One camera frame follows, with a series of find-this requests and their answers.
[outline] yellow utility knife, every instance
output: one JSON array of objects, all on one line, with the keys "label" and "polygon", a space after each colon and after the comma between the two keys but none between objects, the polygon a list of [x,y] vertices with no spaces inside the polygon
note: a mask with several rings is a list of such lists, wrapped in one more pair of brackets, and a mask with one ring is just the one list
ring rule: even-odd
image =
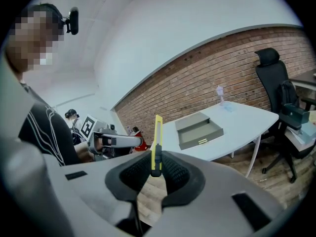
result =
[{"label": "yellow utility knife", "polygon": [[161,163],[161,152],[162,152],[162,117],[156,115],[155,121],[155,136],[152,149],[152,171],[151,176],[161,176],[162,163]]}]

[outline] office chair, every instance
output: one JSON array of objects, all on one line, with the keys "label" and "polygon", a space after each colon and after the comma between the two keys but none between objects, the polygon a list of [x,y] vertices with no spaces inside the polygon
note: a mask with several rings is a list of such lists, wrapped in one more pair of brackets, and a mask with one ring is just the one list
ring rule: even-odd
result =
[{"label": "office chair", "polygon": [[[291,141],[285,136],[284,133],[287,127],[299,130],[302,126],[290,116],[286,116],[282,113],[282,105],[278,98],[277,89],[280,84],[282,84],[285,80],[288,80],[285,64],[279,60],[280,56],[273,48],[265,48],[255,51],[255,53],[260,58],[260,65],[256,67],[256,73],[269,97],[271,111],[279,115],[279,120],[269,129],[269,133],[275,138],[274,142],[260,144],[261,147],[268,147],[278,151],[279,155],[268,167],[262,169],[262,173],[267,173],[282,158],[285,158],[293,174],[290,182],[294,183],[297,179],[297,174],[293,165],[292,156],[297,159],[304,158],[312,151],[315,144],[305,150],[298,151]],[[306,111],[310,110],[311,105],[316,106],[316,100],[310,98],[301,98],[301,100],[306,103]]]}]

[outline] black shirt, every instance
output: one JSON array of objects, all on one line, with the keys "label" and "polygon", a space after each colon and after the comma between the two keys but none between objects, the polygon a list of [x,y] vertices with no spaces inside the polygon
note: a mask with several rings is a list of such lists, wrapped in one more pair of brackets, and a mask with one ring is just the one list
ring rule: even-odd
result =
[{"label": "black shirt", "polygon": [[36,101],[22,125],[19,138],[37,146],[43,154],[55,156],[60,165],[81,163],[63,118],[30,87],[21,85]]}]

